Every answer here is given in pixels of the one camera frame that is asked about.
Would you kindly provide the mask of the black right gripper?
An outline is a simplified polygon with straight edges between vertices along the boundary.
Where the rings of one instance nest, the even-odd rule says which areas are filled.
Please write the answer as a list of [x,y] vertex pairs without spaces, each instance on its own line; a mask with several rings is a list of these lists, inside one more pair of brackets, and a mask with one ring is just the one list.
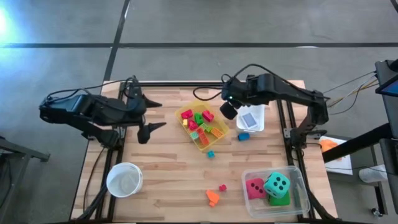
[[222,99],[226,102],[220,106],[222,115],[233,120],[238,115],[233,106],[250,106],[247,93],[248,86],[237,78],[231,78],[225,82],[222,87]]

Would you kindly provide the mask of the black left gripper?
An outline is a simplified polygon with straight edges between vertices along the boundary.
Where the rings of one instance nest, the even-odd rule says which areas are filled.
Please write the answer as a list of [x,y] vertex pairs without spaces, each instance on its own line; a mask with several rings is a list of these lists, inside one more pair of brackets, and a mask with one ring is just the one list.
[[140,124],[137,132],[139,144],[146,144],[150,139],[151,132],[166,125],[166,122],[144,124],[146,108],[157,108],[161,106],[161,103],[148,99],[145,94],[143,94],[139,85],[130,84],[130,99],[127,101],[128,112],[126,124]]

